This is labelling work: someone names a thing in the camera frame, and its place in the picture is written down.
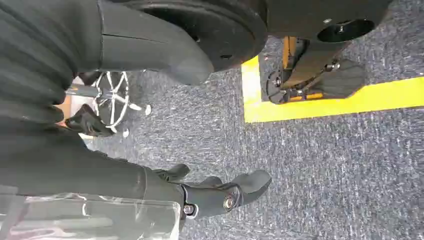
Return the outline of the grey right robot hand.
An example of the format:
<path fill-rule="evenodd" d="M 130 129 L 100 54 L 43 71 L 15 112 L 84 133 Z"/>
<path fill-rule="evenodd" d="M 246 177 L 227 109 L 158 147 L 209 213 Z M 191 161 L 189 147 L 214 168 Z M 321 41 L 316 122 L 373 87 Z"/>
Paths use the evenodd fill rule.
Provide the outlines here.
<path fill-rule="evenodd" d="M 0 183 L 20 195 L 78 193 L 191 204 L 198 217 L 260 198 L 264 170 L 229 183 L 210 176 L 182 183 L 179 164 L 152 170 L 86 147 L 62 127 L 58 105 L 80 73 L 150 69 L 186 85 L 213 65 L 180 27 L 108 0 L 3 0 L 0 3 Z"/>

